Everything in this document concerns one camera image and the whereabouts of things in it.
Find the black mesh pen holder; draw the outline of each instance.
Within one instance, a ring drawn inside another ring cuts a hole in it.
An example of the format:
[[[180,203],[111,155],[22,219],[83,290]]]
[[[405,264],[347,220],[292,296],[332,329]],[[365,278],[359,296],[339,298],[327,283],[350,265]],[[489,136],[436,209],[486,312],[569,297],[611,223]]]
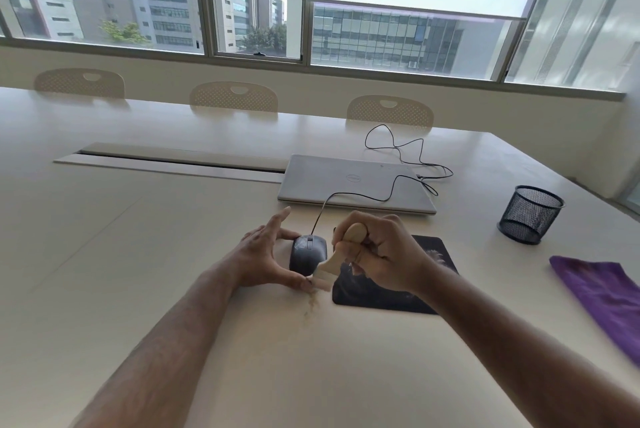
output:
[[[518,185],[498,222],[498,230],[523,244],[540,244],[556,220],[564,200],[538,187]]]

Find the hand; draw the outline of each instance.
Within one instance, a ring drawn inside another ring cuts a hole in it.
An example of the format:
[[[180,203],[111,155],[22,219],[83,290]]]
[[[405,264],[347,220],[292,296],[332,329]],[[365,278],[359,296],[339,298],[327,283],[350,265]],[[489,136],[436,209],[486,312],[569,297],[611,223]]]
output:
[[[367,226],[363,244],[342,241],[351,224]],[[439,266],[422,250],[397,215],[376,217],[354,211],[333,232],[335,253],[351,262],[354,274],[365,273],[380,287],[415,293],[420,279],[430,268]]]
[[[266,226],[246,233],[236,248],[220,261],[219,265],[228,268],[231,273],[234,289],[278,283],[307,293],[313,290],[307,278],[285,270],[273,258],[276,239],[293,240],[300,236],[280,227],[290,213],[291,207],[286,207],[272,216]]]

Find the table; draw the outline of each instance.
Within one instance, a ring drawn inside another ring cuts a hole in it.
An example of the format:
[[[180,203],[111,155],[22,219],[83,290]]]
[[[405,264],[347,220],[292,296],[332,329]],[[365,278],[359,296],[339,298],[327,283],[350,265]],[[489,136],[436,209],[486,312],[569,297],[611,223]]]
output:
[[[273,183],[53,159],[106,141],[397,161],[364,149],[371,127],[0,88],[0,425],[68,426],[199,272],[283,205]],[[640,281],[640,225],[492,134],[434,128],[424,149],[455,176],[435,184],[437,215],[403,217],[412,233],[442,238],[461,275],[640,395],[638,370],[548,265],[553,254],[617,261]],[[495,228],[518,184],[567,203],[537,247]],[[308,233],[317,211],[294,205],[287,227]],[[326,209],[316,233],[330,237],[345,214]],[[529,426],[442,319],[266,285],[233,298],[187,426],[276,425]]]

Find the chair backrest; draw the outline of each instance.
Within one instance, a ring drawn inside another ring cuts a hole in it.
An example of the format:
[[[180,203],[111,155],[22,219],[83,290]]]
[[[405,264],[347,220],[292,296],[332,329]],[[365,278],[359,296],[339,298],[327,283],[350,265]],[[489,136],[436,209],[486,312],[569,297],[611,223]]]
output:
[[[349,103],[347,119],[413,126],[433,126],[433,111],[405,97],[365,95]]]
[[[268,87],[246,82],[208,82],[196,86],[191,106],[278,112],[278,96]]]
[[[57,68],[36,77],[34,89],[124,99],[124,80],[115,72],[95,68]]]

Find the person's left hand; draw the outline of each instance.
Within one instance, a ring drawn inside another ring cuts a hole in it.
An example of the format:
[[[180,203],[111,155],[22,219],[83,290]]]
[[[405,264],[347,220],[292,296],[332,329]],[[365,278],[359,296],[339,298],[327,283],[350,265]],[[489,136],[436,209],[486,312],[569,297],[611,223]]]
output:
[[[286,207],[272,216],[266,226],[246,233],[236,248],[221,260],[221,264],[232,274],[235,287],[278,283],[307,293],[313,290],[307,278],[285,270],[273,257],[276,239],[293,240],[300,236],[299,233],[280,227],[290,213],[291,207]]]

